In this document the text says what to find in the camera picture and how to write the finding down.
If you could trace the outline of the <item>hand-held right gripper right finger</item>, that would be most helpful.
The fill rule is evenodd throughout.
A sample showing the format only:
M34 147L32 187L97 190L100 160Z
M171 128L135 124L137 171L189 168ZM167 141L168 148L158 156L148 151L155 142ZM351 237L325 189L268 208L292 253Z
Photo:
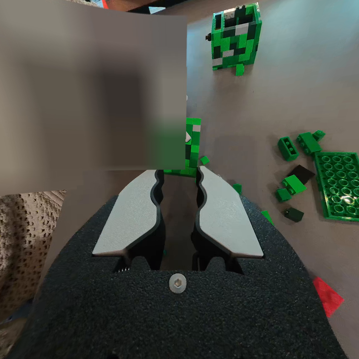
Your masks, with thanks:
M227 271L240 271L237 258L263 259L264 253L240 194L205 166L196 173L198 210L191 241L193 270L206 270L220 257Z

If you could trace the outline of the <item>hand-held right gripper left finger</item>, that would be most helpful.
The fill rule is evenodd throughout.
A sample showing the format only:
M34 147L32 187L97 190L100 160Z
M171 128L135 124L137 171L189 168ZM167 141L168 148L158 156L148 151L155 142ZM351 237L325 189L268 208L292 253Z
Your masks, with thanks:
M166 237L163 184L163 170L146 170L119 193L93 256L121 257L129 266L135 257L144 257L151 270L160 269Z

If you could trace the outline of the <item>narrow green lego creeper body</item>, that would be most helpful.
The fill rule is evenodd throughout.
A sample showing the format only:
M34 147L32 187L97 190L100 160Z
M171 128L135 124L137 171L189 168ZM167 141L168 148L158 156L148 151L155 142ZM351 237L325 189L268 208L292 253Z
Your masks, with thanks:
M165 169L164 174L196 178L200 148L200 118L186 118L185 168Z

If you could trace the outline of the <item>black lego tile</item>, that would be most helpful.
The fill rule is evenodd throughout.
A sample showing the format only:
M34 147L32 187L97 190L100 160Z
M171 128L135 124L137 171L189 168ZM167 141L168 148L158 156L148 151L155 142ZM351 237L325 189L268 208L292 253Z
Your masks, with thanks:
M297 165L286 177L290 176L296 176L303 185L306 185L308 181L315 177L315 173L302 165Z

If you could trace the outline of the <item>scattered loose green lego bricks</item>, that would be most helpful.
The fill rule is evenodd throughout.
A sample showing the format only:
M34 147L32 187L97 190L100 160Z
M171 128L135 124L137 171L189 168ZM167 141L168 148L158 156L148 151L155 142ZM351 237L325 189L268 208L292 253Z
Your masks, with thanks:
M317 130L314 133L301 133L297 137L297 143L306 155L313 156L322 151L319 142L325 135L325 132L321 130ZM290 137L281 137L277 146L282 157L286 161L290 162L298 158L299 152ZM283 187L277 189L275 193L276 199L280 203L290 200L294 195L300 194L307 189L306 185L303 185L296 176L285 177L282 181L282 186ZM284 211L284 216L287 219L298 223L303 219L304 213L290 207Z

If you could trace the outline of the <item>wide green lego plate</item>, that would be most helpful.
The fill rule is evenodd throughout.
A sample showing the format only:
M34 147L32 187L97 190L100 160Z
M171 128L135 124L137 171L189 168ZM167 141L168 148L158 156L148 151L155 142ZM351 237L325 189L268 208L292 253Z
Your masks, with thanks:
M353 152L317 152L313 161L326 219L359 222L359 160Z

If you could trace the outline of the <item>red lego tile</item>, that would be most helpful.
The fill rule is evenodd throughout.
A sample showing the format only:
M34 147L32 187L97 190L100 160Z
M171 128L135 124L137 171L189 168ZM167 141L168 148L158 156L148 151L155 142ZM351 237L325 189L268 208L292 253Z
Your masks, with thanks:
M326 317L330 318L344 302L344 298L320 277L315 277L313 279L313 285L315 286L321 300Z

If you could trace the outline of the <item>large mottled green lego build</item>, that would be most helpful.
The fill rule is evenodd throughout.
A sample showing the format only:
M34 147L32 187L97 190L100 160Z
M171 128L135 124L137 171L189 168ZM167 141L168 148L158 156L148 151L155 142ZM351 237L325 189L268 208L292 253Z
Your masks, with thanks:
M214 13L205 37L211 43L213 71L235 68L236 76L242 76L245 66L255 62L261 28L258 2Z

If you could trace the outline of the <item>cream knit sweater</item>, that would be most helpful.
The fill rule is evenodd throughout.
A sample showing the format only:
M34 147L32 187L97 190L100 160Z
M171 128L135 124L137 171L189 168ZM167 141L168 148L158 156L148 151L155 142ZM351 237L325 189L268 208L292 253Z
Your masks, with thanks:
M19 337L32 306L66 190L0 198L0 354Z

